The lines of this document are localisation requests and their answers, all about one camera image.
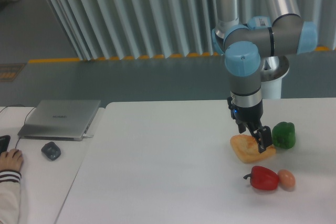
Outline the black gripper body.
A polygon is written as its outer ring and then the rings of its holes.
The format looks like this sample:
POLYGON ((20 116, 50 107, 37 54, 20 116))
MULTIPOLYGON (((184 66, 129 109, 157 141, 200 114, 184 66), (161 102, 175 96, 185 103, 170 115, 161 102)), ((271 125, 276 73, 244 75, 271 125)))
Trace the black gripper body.
POLYGON ((232 119, 243 122, 249 132, 253 133, 262 127, 260 119, 263 114, 263 101, 248 108, 235 105, 232 97, 227 98, 227 103, 232 119))

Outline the person's hand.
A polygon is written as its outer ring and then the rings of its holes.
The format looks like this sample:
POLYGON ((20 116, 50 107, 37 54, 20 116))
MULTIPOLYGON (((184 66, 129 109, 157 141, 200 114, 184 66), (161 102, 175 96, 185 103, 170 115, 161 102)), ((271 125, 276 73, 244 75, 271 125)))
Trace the person's hand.
POLYGON ((21 150, 11 149, 9 152, 2 152, 0 159, 1 171, 11 170, 20 172, 23 164, 23 154, 21 150))

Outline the striped cuff cream sleeve forearm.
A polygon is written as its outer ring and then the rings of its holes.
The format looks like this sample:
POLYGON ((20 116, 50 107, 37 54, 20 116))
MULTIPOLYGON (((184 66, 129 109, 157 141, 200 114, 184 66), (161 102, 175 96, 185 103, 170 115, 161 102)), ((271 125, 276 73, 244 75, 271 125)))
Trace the striped cuff cream sleeve forearm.
POLYGON ((1 171, 1 223, 18 223, 21 173, 1 171))

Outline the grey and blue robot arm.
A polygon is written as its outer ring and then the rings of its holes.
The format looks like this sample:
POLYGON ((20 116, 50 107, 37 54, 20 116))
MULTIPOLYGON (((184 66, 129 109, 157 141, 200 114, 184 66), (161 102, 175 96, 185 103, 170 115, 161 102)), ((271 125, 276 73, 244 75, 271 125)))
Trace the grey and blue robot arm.
POLYGON ((304 21, 295 0, 266 0, 269 16, 239 22, 238 0, 215 0, 217 21, 212 31, 213 47, 225 57, 230 96, 230 114, 240 133, 249 131, 259 152, 271 144, 271 130, 262 125, 262 62, 269 57, 315 50, 317 28, 304 21))

